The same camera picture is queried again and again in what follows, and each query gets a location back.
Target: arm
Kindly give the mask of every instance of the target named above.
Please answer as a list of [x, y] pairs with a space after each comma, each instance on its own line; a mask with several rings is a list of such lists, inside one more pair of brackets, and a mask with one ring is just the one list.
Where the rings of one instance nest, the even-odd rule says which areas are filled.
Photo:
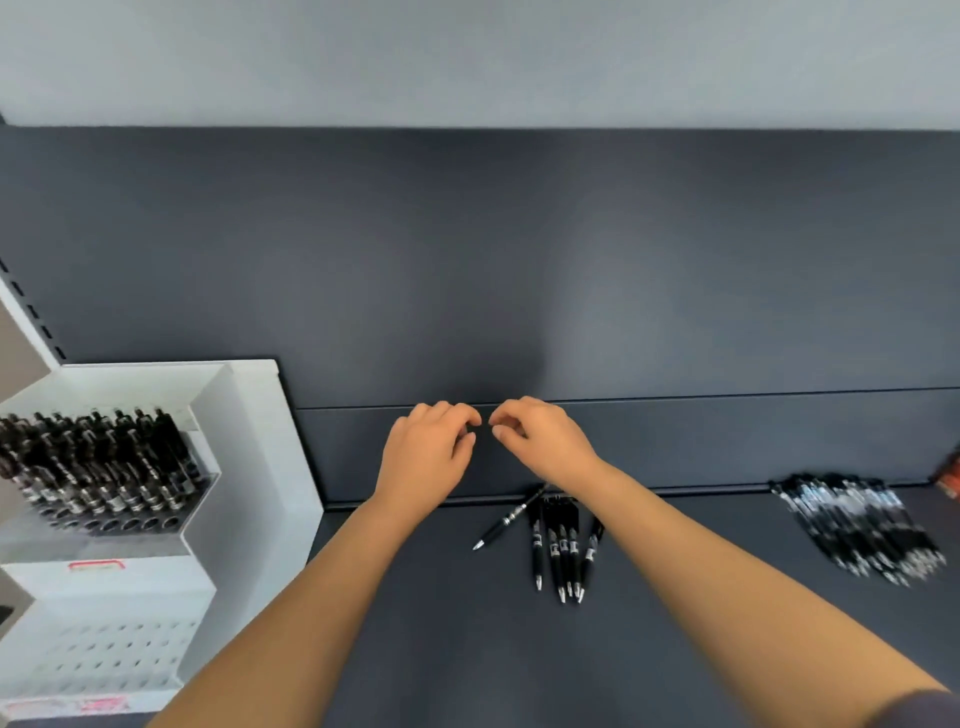
[[460, 482], [480, 415], [418, 404], [394, 424], [376, 491], [150, 728], [314, 728], [397, 550]]
[[764, 725], [859, 728], [899, 697], [945, 690], [812, 591], [603, 462], [560, 407], [507, 400], [490, 422], [521, 462], [603, 521]]

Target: black pen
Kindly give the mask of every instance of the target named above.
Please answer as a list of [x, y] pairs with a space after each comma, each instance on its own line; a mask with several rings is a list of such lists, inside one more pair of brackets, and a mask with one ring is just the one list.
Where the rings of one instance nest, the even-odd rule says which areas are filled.
[[580, 509], [575, 501], [570, 501], [567, 505], [569, 518], [567, 519], [566, 532], [570, 538], [570, 568], [573, 571], [573, 597], [580, 602], [583, 587], [581, 585], [582, 577], [580, 574], [580, 544], [577, 543], [577, 531], [580, 530]]
[[527, 508], [530, 517], [530, 530], [533, 533], [534, 586], [543, 590], [543, 532], [540, 530], [540, 512], [543, 510], [543, 498], [537, 498]]
[[590, 572], [593, 571], [593, 560], [597, 555], [597, 548], [600, 547], [600, 539], [603, 538], [604, 525], [596, 516], [593, 517], [593, 526], [590, 528], [590, 538], [587, 541], [587, 553], [584, 554], [583, 573], [580, 575], [580, 596], [578, 601], [583, 601], [587, 594], [587, 585], [590, 578]]
[[566, 593], [570, 598], [573, 598], [573, 569], [570, 568], [570, 541], [566, 538], [566, 526], [564, 525], [564, 511], [566, 506], [564, 504], [559, 504], [557, 506], [557, 511], [560, 515], [560, 525], [558, 529], [560, 530], [560, 572], [564, 576], [564, 584], [566, 585]]
[[549, 501], [543, 502], [543, 518], [546, 521], [546, 537], [550, 543], [550, 572], [553, 574], [553, 587], [560, 595], [560, 602], [566, 604], [564, 572], [560, 565], [560, 541], [557, 538], [556, 507]]
[[539, 488], [535, 490], [532, 495], [520, 503], [519, 506], [517, 506], [502, 519], [494, 523], [490, 528], [487, 529], [487, 532], [480, 537], [480, 541], [473, 546], [473, 550], [475, 551], [478, 548], [483, 548], [487, 544], [492, 544], [494, 541], [496, 541], [496, 539], [500, 538], [503, 532], [507, 530], [507, 526], [516, 521], [516, 517], [523, 513], [527, 506], [539, 498], [545, 490], [546, 483], [543, 483], [543, 485], [539, 486]]

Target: left hand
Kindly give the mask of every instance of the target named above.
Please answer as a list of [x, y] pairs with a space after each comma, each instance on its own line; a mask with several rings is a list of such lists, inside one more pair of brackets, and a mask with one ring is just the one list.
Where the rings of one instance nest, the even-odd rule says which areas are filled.
[[411, 528], [460, 482], [473, 454], [480, 413], [469, 404], [418, 404], [390, 430], [372, 500]]

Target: bundle of pens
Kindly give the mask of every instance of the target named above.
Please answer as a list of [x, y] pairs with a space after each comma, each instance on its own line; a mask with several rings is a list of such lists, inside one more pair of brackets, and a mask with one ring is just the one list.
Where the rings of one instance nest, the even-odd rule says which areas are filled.
[[547, 485], [528, 494], [519, 506], [491, 526], [480, 540], [473, 546], [476, 551], [491, 544], [495, 539], [516, 521], [517, 517], [527, 512], [530, 519], [530, 529], [533, 534], [533, 574], [534, 586], [537, 591], [543, 590], [543, 532], [546, 530], [547, 543], [550, 546], [550, 570], [553, 574], [553, 585], [560, 596], [560, 601], [566, 604], [579, 604], [587, 594], [587, 586], [593, 571], [593, 562], [596, 559], [600, 539], [603, 538], [604, 527], [600, 519], [593, 518], [590, 529], [587, 551], [583, 558], [580, 556], [580, 508], [577, 501], [563, 494], [545, 495]]
[[593, 518], [587, 551], [580, 557], [580, 507], [570, 496], [544, 496], [535, 501], [530, 508], [530, 525], [534, 535], [534, 583], [537, 591], [542, 588], [542, 543], [540, 529], [542, 522], [546, 526], [549, 544], [550, 571], [553, 585], [560, 596], [560, 602], [566, 604], [569, 599], [577, 604], [587, 594], [593, 562], [596, 558], [604, 527], [600, 519]]
[[0, 478], [50, 525], [90, 535], [178, 528], [207, 486], [173, 418], [0, 418]]
[[827, 558], [857, 576], [893, 584], [927, 579], [947, 559], [882, 480], [831, 473], [792, 475], [770, 489]]

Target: white display stand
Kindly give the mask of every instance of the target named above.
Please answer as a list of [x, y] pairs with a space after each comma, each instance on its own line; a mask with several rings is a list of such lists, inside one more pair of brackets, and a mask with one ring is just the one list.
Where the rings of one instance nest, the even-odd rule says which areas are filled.
[[219, 473], [179, 531], [63, 532], [0, 493], [0, 725], [159, 710], [306, 561], [323, 507], [272, 360], [62, 366], [0, 412], [155, 406]]

